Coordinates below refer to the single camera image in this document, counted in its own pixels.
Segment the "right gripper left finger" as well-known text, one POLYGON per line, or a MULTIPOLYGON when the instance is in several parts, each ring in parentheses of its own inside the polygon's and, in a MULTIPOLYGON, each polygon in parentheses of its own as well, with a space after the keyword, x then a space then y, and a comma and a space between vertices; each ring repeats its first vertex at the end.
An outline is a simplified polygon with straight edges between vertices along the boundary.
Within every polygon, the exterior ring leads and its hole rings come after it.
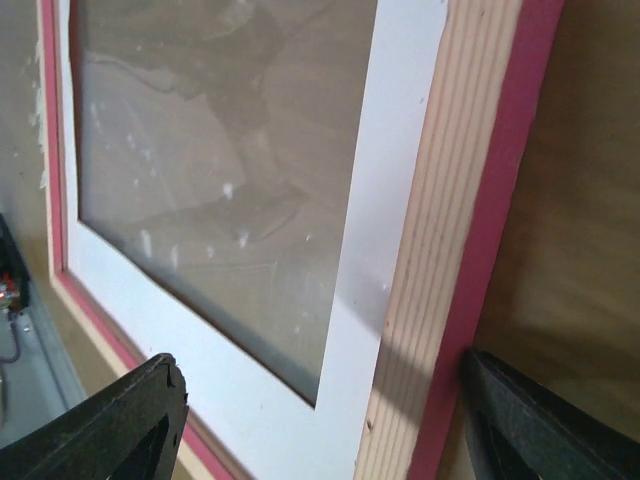
POLYGON ((170 479, 189 407, 175 358, 157 354, 1 450, 3 479, 170 479))

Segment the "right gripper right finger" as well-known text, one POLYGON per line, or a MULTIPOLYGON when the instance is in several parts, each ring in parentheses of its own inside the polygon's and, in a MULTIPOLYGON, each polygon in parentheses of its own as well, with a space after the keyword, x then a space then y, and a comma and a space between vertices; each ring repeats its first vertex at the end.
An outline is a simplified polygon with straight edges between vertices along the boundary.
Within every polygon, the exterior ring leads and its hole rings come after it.
POLYGON ((460 364, 466 442, 477 479, 637 479, 639 443, 494 355, 460 364))

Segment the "white photo mat board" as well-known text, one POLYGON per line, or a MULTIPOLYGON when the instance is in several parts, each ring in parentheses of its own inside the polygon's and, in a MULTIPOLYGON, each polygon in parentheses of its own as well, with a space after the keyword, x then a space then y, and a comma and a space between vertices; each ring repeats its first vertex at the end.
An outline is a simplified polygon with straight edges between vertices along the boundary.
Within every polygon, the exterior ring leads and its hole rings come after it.
POLYGON ((353 477, 443 1, 59 1, 66 261, 253 479, 353 477))

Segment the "pink wooden picture frame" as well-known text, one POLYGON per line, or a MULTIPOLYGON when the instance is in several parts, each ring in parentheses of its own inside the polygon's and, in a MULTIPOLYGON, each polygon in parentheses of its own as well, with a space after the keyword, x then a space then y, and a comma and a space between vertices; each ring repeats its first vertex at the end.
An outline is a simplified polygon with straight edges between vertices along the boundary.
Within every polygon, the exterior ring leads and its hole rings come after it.
MULTIPOLYGON (((135 352, 66 261, 64 133, 55 5, 37 5, 44 76, 52 284, 116 375, 135 352)), ((350 479, 433 478, 457 397, 562 5, 443 1, 440 40, 355 472, 350 479)), ((180 460, 195 479, 253 479, 191 411, 180 460)))

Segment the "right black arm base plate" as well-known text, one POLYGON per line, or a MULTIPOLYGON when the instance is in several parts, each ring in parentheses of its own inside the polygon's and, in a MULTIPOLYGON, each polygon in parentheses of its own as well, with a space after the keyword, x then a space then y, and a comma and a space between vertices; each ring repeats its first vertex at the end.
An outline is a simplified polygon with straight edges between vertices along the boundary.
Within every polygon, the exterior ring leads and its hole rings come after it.
POLYGON ((9 227, 1 217, 1 310, 19 313, 29 306, 30 276, 9 227))

